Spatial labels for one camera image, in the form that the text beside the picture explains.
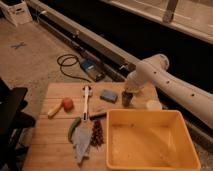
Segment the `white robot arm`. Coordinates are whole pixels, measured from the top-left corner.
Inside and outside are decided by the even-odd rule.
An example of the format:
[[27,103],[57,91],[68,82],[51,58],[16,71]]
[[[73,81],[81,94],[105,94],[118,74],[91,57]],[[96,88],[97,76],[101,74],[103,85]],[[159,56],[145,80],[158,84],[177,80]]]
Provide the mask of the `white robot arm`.
[[151,83],[213,129],[213,94],[169,74],[169,60],[165,55],[153,55],[135,66],[126,78],[126,92],[137,93],[146,83]]

